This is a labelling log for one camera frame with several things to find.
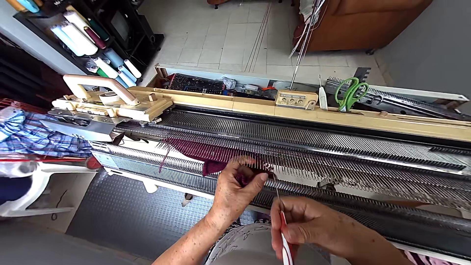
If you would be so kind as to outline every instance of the wire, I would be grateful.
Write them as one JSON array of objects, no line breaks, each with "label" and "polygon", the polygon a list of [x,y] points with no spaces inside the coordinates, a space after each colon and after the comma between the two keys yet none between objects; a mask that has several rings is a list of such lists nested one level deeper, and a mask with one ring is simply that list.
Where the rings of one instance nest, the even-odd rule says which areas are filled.
[{"label": "wire", "polygon": [[[62,193],[62,196],[60,197],[59,201],[58,201],[57,204],[56,204],[56,208],[59,207],[59,203],[62,201],[62,197],[65,195],[65,193],[66,193],[67,191],[68,191],[68,190],[65,190],[64,193]],[[57,214],[56,214],[56,213],[51,214],[51,220],[52,220],[52,221],[57,220]]]}]

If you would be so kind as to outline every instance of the red tool handle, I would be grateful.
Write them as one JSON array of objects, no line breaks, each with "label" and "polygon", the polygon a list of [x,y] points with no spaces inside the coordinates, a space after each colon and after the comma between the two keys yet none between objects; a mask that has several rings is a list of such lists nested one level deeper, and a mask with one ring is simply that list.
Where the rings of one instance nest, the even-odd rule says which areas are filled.
[{"label": "red tool handle", "polygon": [[[286,218],[284,216],[284,212],[283,211],[280,211],[280,218],[281,218],[281,231],[285,230],[286,228]],[[283,235],[283,232],[281,232],[281,236],[282,236],[282,239],[283,239],[283,248],[287,248],[287,254],[289,255],[289,257],[285,260],[283,258],[283,264],[284,265],[294,265],[293,263],[293,246],[291,243],[289,243],[284,235]]]}]

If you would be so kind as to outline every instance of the plaid fabric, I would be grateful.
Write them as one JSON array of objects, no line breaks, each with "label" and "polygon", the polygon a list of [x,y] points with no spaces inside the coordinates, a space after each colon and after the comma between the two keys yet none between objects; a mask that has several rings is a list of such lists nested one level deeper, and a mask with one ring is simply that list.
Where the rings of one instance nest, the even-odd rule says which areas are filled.
[{"label": "plaid fabric", "polygon": [[46,128],[40,120],[53,119],[20,109],[0,123],[0,152],[48,155],[53,157],[90,157],[85,140]]}]

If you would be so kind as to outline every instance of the black shelf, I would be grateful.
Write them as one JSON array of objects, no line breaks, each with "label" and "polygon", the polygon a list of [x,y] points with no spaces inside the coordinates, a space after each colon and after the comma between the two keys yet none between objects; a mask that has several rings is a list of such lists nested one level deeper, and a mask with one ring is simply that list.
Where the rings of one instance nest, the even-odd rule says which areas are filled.
[{"label": "black shelf", "polygon": [[[132,5],[129,0],[97,0],[95,3],[90,2],[90,0],[65,0],[59,6],[54,5],[53,1],[46,1],[38,13],[18,12],[13,17],[81,71],[88,75],[97,75],[86,69],[85,62],[90,58],[97,58],[102,55],[105,49],[98,48],[94,55],[76,56],[52,32],[49,32],[49,27],[58,23],[57,18],[54,16],[65,12],[69,5],[72,5],[85,18],[93,19],[106,31],[110,39],[105,41],[105,49],[112,48],[121,58],[129,59],[141,72],[145,71],[155,52],[160,50],[163,34],[154,34],[145,16],[137,12],[138,6]],[[118,39],[119,36],[116,37],[117,33],[113,32],[110,25],[105,22],[103,12],[99,12],[100,9],[113,12],[114,8],[123,10],[123,13],[129,16],[131,27],[137,33],[136,41],[130,49],[122,44],[122,41]]]}]

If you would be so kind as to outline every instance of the maroon knitted fabric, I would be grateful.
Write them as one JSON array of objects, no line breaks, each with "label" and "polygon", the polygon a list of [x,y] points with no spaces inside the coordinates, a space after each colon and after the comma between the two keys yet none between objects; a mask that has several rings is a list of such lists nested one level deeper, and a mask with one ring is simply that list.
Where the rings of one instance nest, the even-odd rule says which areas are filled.
[{"label": "maroon knitted fabric", "polygon": [[[168,138],[165,140],[173,148],[183,155],[203,161],[203,176],[207,176],[212,173],[222,171],[226,165],[227,161],[230,161],[233,157],[237,156],[247,156],[249,155],[252,158],[257,159],[257,154],[248,154],[246,151],[221,147],[211,144],[203,144],[193,141],[187,141],[182,139]],[[253,172],[252,175],[245,175],[242,172],[237,172],[235,179],[239,182],[241,187],[245,187],[255,175],[259,173],[267,173],[269,178],[274,178],[275,174],[266,169],[257,169],[247,165]]]}]

